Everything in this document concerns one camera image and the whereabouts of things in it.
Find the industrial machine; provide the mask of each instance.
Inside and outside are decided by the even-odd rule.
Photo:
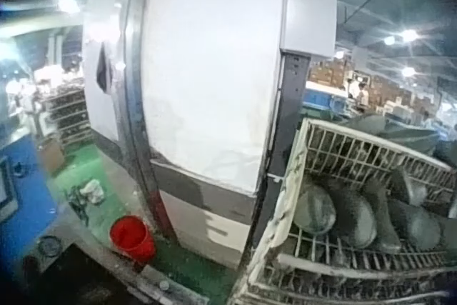
[[[236,268],[279,195],[336,0],[88,0],[86,101],[116,193]],[[139,196],[135,192],[139,186]]]

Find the factory floor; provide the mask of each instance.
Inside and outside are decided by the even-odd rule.
[[[89,204],[89,229],[106,246],[111,245],[109,229],[127,210],[111,190],[104,168],[93,144],[81,146],[66,156],[66,164],[52,177],[51,189],[58,202],[64,202],[64,190],[69,191],[87,180],[97,179],[104,191],[104,201]],[[156,238],[157,255],[151,265],[174,281],[210,298],[210,304],[225,304],[236,279],[236,272],[196,255],[178,244]]]

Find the red bucket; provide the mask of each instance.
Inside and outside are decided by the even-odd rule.
[[[156,255],[156,247],[148,227],[138,217],[119,218],[112,225],[109,236],[115,246],[140,264],[147,263]]]

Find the wire basket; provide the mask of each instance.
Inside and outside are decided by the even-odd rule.
[[[247,301],[240,304],[388,304],[446,296],[439,291],[443,281],[437,285],[436,280],[448,280],[457,271],[457,260],[447,251],[417,251],[406,242],[397,254],[354,249],[338,238],[308,236],[292,223],[303,175],[340,179],[353,189],[372,176],[388,188],[397,166],[426,186],[427,201],[449,204],[456,173],[448,165],[376,136],[304,119],[275,213],[233,299]]]

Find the shelving unit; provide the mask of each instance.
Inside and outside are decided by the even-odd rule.
[[[84,87],[72,87],[59,95],[43,99],[44,106],[56,123],[58,137],[65,148],[70,144],[91,140]]]
[[[309,236],[293,223],[304,178],[327,176],[360,189],[374,176],[388,188],[399,165],[426,185],[426,201],[449,205],[456,171],[446,164],[360,131],[303,120],[275,213],[230,304],[410,304],[449,296],[442,290],[457,280],[457,258],[442,246],[418,251],[402,241],[397,254],[385,254],[330,234]]]

